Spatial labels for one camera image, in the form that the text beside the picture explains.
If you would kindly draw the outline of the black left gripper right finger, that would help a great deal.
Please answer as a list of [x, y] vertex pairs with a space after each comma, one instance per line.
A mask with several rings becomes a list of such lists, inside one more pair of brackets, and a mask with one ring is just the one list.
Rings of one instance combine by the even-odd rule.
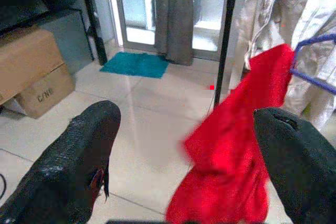
[[335, 148], [308, 121], [280, 108], [254, 111], [270, 180], [293, 223], [335, 223]]

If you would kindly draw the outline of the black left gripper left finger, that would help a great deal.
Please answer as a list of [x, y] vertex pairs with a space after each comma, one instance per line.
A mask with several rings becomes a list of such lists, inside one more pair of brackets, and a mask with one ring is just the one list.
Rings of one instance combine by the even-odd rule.
[[1, 223], [86, 223], [100, 191], [109, 194], [109, 159], [120, 127], [108, 100], [87, 107], [33, 163], [1, 206]]

